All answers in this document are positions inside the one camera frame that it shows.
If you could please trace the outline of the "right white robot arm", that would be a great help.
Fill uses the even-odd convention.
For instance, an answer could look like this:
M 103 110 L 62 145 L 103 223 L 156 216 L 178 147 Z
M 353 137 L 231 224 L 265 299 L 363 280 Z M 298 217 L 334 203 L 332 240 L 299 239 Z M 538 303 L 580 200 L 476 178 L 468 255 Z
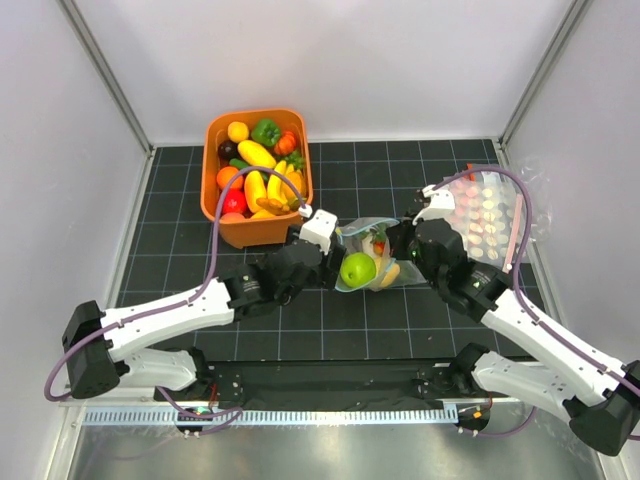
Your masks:
M 517 398 L 565 422 L 587 446 L 616 456 L 639 422 L 639 364 L 607 355 L 536 307 L 500 269 L 468 257 L 444 219 L 388 228 L 393 258 L 411 261 L 455 311 L 510 339 L 531 367 L 470 344 L 450 372 L 463 396 L 479 390 Z

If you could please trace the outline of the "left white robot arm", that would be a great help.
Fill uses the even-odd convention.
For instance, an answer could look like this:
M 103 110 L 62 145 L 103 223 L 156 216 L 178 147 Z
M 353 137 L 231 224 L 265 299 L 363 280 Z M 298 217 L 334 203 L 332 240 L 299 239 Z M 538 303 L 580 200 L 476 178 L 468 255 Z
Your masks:
M 90 399 L 132 384 L 204 398 L 212 377 L 203 354 L 159 351 L 156 344 L 264 317 L 306 288 L 332 287 L 344 254 L 335 223 L 312 220 L 291 227 L 281 249 L 192 290 L 115 309 L 101 310 L 94 301 L 78 305 L 62 336 L 70 397 Z

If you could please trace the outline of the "clear blue zip bag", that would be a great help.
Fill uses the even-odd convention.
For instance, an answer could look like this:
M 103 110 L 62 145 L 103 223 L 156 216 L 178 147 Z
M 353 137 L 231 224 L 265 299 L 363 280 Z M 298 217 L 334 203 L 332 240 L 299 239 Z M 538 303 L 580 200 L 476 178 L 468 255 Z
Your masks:
M 425 283 L 413 263 L 394 257 L 387 230 L 398 224 L 393 218 L 365 217 L 336 228 L 337 240 L 345 248 L 337 291 L 380 291 Z

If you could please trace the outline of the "green apple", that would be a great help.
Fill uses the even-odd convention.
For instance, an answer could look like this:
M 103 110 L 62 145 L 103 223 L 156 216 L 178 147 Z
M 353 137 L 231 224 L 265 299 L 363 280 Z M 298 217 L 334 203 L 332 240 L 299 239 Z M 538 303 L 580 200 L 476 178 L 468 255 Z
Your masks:
M 349 288 L 359 288 L 377 276 L 376 263 L 364 252 L 349 254 L 341 265 L 340 276 Z

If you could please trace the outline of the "orange plastic bin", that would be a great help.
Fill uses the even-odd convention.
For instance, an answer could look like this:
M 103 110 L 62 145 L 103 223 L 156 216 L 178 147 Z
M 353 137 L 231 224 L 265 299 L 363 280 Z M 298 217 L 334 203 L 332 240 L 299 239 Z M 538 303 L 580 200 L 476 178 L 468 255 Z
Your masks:
M 306 188 L 305 198 L 308 204 L 311 203 L 313 182 L 309 144 L 303 117 L 298 112 L 287 108 L 230 112 L 213 120 L 205 134 L 200 207 L 205 217 L 211 222 L 216 219 L 215 211 L 221 193 L 216 176 L 223 166 L 223 160 L 218 150 L 224 141 L 230 139 L 228 126 L 232 122 L 238 121 L 253 130 L 259 121 L 265 118 L 273 120 L 282 131 L 291 131 L 296 137 L 297 150 L 302 158 L 302 174 Z M 220 235 L 228 244 L 237 248 L 275 244 L 284 241 L 287 228 L 290 225 L 301 222 L 302 218 L 297 212 L 264 219 L 222 221 Z

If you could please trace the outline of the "white radish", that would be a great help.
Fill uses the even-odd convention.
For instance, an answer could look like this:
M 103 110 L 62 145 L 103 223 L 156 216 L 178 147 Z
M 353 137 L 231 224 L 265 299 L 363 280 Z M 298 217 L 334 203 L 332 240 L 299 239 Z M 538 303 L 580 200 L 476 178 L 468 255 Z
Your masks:
M 375 251 L 374 241 L 371 234 L 367 234 L 361 239 L 362 251 L 372 258 L 377 258 L 378 254 Z

